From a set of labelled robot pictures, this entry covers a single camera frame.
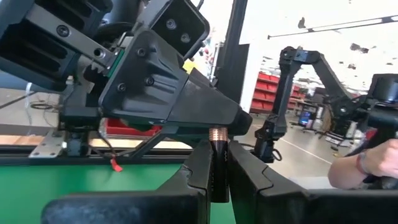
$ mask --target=wrist strap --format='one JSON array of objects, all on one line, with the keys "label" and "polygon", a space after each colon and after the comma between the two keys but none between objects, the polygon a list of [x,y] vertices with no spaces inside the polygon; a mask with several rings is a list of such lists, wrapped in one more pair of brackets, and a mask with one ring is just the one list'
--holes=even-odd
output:
[{"label": "wrist strap", "polygon": [[364,159],[366,157],[365,152],[361,152],[358,154],[358,157],[356,158],[356,168],[357,170],[360,171],[360,173],[364,175],[369,175],[369,171],[366,169],[364,165]]}]

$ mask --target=bolt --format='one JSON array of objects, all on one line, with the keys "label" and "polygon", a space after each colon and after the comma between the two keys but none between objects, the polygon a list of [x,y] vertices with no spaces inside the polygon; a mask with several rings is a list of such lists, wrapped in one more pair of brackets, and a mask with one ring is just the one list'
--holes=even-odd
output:
[{"label": "bolt", "polygon": [[138,49],[137,50],[137,55],[138,57],[145,57],[145,55],[147,54],[145,49]]},{"label": "bolt", "polygon": [[124,83],[120,83],[118,85],[118,91],[126,91],[126,85]]},{"label": "bolt", "polygon": [[147,86],[151,86],[151,85],[153,85],[155,83],[155,80],[154,80],[154,78],[152,78],[152,77],[147,77],[146,79],[145,79],[145,85],[147,85]]},{"label": "bolt", "polygon": [[169,19],[169,20],[166,22],[166,27],[167,27],[169,30],[175,30],[175,28],[177,28],[177,24],[175,23],[174,19]]},{"label": "bolt", "polygon": [[184,44],[187,44],[191,41],[191,37],[189,37],[188,34],[182,34],[181,35],[181,42],[183,42]]},{"label": "bolt", "polygon": [[67,37],[70,34],[69,28],[65,25],[59,25],[57,27],[57,34],[61,37]]}]

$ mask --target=green table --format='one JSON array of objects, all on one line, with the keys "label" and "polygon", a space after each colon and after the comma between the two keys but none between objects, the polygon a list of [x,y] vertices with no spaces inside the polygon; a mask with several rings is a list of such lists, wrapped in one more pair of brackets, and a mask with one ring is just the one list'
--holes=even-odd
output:
[{"label": "green table", "polygon": [[[0,223],[39,223],[44,205],[89,191],[154,190],[180,165],[0,167]],[[232,205],[211,205],[211,222],[235,223]]]}]

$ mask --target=black robotic arm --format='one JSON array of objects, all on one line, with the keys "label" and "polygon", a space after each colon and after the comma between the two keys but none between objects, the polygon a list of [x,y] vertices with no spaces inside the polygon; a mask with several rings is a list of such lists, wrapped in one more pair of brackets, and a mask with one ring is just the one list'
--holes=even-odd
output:
[{"label": "black robotic arm", "polygon": [[207,137],[215,126],[228,127],[232,135],[246,133],[250,116],[202,74],[182,69],[210,29],[191,1],[151,1],[134,27],[119,27],[131,32],[108,39],[104,30],[111,24],[104,25],[100,34],[111,42],[102,45],[96,42],[103,40],[98,28],[111,20],[103,17],[116,1],[76,2],[0,1],[0,69],[63,90],[86,58],[91,62],[86,71],[103,82],[98,116],[121,118],[133,126],[174,127],[173,134],[191,138]]},{"label": "black robotic arm", "polygon": [[330,105],[333,119],[350,119],[372,127],[396,124],[396,111],[389,106],[397,99],[396,74],[374,75],[368,94],[354,98],[341,84],[323,54],[286,47],[280,52],[280,80],[271,114],[255,133],[254,152],[263,162],[274,161],[274,142],[287,132],[285,113],[294,75],[302,65],[312,65],[325,86],[328,93],[325,103]]}]

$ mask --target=black cable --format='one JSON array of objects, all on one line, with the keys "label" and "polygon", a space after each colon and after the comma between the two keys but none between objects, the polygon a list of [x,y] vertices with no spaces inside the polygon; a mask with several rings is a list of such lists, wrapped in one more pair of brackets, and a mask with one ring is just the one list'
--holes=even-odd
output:
[{"label": "black cable", "polygon": [[92,146],[92,145],[88,145],[88,147],[94,151],[95,153],[97,153],[98,155],[100,155],[102,158],[104,159],[112,159],[112,156],[108,156],[105,153],[101,152],[99,149],[97,149],[96,147]]},{"label": "black cable", "polygon": [[37,110],[51,110],[51,109],[55,109],[54,105],[51,105],[47,102],[45,102],[44,100],[40,100],[40,101],[33,101],[30,103],[30,108],[32,109],[37,109]]},{"label": "black cable", "polygon": [[200,0],[199,4],[197,6],[197,9],[200,10],[201,6],[203,5],[203,3],[205,2],[205,0]]},{"label": "black cable", "polygon": [[282,161],[282,154],[278,151],[278,149],[274,149],[272,151],[272,156],[276,161]]},{"label": "black cable", "polygon": [[111,150],[112,154],[114,157],[116,157],[118,154],[116,153],[116,150],[114,149],[114,147],[111,145],[111,143],[99,132],[97,131],[97,136],[103,141],[105,142],[105,144],[109,147],[109,149]]},{"label": "black cable", "polygon": [[[254,148],[254,146],[253,145],[250,145],[250,144],[246,144],[246,143],[239,143],[241,146],[246,146],[246,147],[251,147],[251,148]],[[282,159],[283,159],[283,157],[282,157],[282,154],[277,150],[277,149],[274,149],[273,151],[272,151],[272,156],[273,156],[273,158],[276,160],[276,161],[282,161]]]},{"label": "black cable", "polygon": [[254,146],[253,146],[253,145],[250,145],[250,144],[240,143],[240,142],[239,142],[239,144],[240,144],[241,146],[246,146],[246,147],[254,148]]}]

